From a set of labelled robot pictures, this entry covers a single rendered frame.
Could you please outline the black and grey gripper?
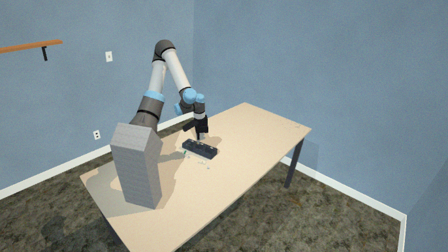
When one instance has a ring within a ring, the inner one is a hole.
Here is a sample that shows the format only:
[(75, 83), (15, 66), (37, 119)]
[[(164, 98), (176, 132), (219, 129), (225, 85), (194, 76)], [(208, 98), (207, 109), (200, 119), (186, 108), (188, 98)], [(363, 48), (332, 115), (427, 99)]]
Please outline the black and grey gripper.
[(200, 140), (204, 140), (206, 138), (204, 133), (208, 133), (208, 117), (205, 115), (203, 119), (194, 118), (194, 120), (199, 122), (199, 124), (195, 126), (195, 130), (197, 143), (200, 144)]

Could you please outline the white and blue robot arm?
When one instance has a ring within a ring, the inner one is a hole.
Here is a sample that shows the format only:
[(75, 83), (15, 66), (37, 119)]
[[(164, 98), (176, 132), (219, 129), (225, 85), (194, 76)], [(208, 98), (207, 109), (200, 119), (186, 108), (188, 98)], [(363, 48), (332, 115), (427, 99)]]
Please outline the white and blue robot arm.
[(174, 105), (176, 115), (180, 116), (193, 112), (196, 119), (205, 117), (204, 95), (191, 88), (176, 52), (173, 43), (169, 40), (160, 40), (155, 45), (152, 61), (153, 70), (148, 88), (151, 91), (145, 92), (136, 116), (129, 124), (150, 127), (157, 134), (157, 123), (160, 121), (161, 111), (165, 103), (162, 90), (167, 70), (170, 71), (181, 97), (181, 101)]

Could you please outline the dark grey rack of bins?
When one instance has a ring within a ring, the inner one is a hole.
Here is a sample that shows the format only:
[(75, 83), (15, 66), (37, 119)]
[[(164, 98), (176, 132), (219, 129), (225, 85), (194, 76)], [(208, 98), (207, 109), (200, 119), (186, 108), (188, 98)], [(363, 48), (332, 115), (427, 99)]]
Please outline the dark grey rack of bins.
[(200, 144), (197, 144), (197, 141), (192, 140), (190, 138), (188, 138), (185, 142), (182, 143), (182, 148), (210, 160), (212, 160), (217, 155), (217, 148), (214, 148), (202, 142), (200, 142)]

